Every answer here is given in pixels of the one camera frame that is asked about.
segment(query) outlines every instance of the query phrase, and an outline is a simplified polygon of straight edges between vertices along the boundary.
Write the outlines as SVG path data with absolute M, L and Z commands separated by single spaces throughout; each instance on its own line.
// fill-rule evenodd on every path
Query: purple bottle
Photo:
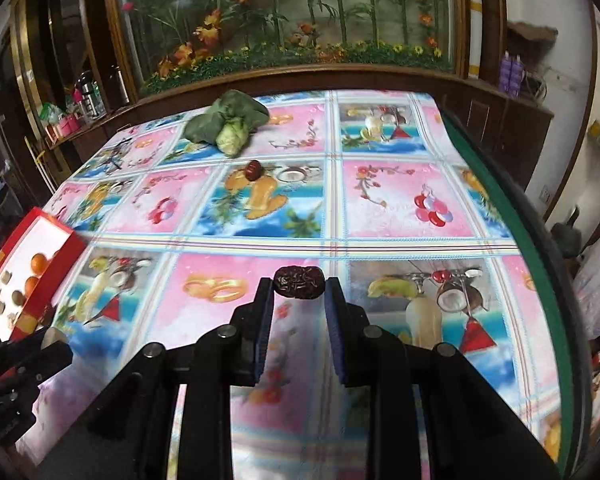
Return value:
M 522 87 L 524 77 L 525 66 L 520 61 L 520 56 L 517 56 L 511 65 L 511 78 L 509 79 L 509 95 L 511 97 L 518 97 L 520 95 L 520 88 Z
M 505 52 L 500 60 L 500 79 L 498 81 L 498 90 L 505 94 L 509 92 L 509 79 L 511 78 L 512 60 L 509 52 Z

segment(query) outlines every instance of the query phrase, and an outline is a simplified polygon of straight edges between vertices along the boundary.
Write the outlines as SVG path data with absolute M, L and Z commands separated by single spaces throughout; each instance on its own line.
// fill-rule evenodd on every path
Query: patterned tablecloth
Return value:
M 541 303 L 435 102 L 260 100 L 270 122 L 239 158 L 181 138 L 193 110 L 119 132 L 48 202 L 90 246 L 55 299 L 74 364 L 43 385 L 21 449 L 41 460 L 143 344 L 196 341 L 251 301 L 261 276 L 296 264 L 338 276 L 348 301 L 403 341 L 461 347 L 555 456 L 560 390 Z M 250 184 L 241 170 L 253 158 L 266 173 Z M 467 269 L 470 318 L 450 280 Z M 414 298 L 418 272 L 432 278 Z M 236 478 L 362 478 L 367 403 L 368 390 L 338 384 L 322 300 L 276 297 L 262 380 L 232 390 Z

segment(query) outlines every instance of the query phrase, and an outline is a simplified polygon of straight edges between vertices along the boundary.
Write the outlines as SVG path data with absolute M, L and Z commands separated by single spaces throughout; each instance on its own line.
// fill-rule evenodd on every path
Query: red box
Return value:
M 14 328 L 8 334 L 8 339 L 19 340 L 35 331 L 45 307 L 51 302 L 62 280 L 85 247 L 85 241 L 71 228 L 40 208 L 33 208 L 22 219 L 0 250 L 0 278 L 5 270 L 12 272 L 7 284 L 0 280 L 0 301 L 6 304 L 4 313 L 0 314 L 1 339 L 6 338 L 9 325 L 7 306 L 16 315 Z M 24 281 L 32 275 L 30 260 L 38 252 L 48 258 L 48 266 L 22 310 L 19 310 L 13 304 L 11 294 L 14 290 L 24 291 Z

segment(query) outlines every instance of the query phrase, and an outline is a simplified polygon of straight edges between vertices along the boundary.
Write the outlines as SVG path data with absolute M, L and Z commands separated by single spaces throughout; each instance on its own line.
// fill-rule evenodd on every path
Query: tablecloth print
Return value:
M 71 212 L 78 220 L 93 215 L 111 187 L 127 186 L 85 230 L 90 252 L 56 294 L 54 323 L 69 333 L 80 366 L 104 384 L 144 343 L 180 346 L 228 322 L 235 306 L 252 300 L 260 276 L 315 264 L 340 278 L 348 300 L 372 322 L 405 342 L 460 346 L 467 325 L 479 327 L 480 337 L 465 347 L 468 359 L 547 441 L 559 430 L 560 396 L 542 307 L 433 99 L 320 91 L 259 100 L 272 122 L 236 159 L 182 137 L 186 118 L 200 112 L 192 110 L 120 132 L 118 142 L 131 139 L 125 153 L 114 153 L 123 160 L 103 164 L 116 147 L 109 141 L 69 179 L 93 186 Z M 266 168 L 266 186 L 242 181 L 252 158 Z M 106 196 L 94 197 L 103 184 Z M 439 271 L 441 281 L 427 280 L 421 298 L 408 299 L 406 280 L 385 279 L 417 269 Z M 439 308 L 448 288 L 440 272 L 454 269 L 479 270 L 471 316 Z M 140 280 L 151 286 L 137 286 Z M 221 286 L 209 288 L 208 280 Z M 262 383 L 232 390 L 237 478 L 362 478 L 368 396 L 338 384 L 322 312 L 322 300 L 276 297 Z M 44 444 L 32 455 L 40 460 L 62 431 L 37 431 Z M 176 442 L 177 429 L 174 435 Z

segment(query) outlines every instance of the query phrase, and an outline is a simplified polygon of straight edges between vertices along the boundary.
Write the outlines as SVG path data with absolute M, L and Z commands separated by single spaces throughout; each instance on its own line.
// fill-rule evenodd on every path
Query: power outlet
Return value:
M 542 186 L 542 191 L 540 192 L 540 200 L 542 203 L 548 204 L 549 200 L 551 200 L 551 191 L 547 186 Z

